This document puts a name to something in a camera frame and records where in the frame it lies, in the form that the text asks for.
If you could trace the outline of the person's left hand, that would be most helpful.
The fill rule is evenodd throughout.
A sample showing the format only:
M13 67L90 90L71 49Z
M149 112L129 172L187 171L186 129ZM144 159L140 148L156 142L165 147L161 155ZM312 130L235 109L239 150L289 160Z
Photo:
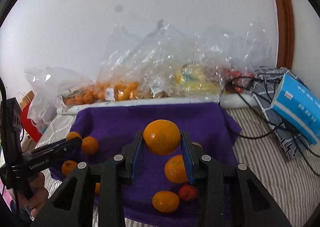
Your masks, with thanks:
M44 207L49 196L48 190L44 187L44 180L45 176L42 172L29 178L29 185L33 192L33 196L30 199L25 198L23 194L14 189L9 189L11 198L16 204L19 204L19 208L23 210L27 209L29 211L28 214L33 218Z

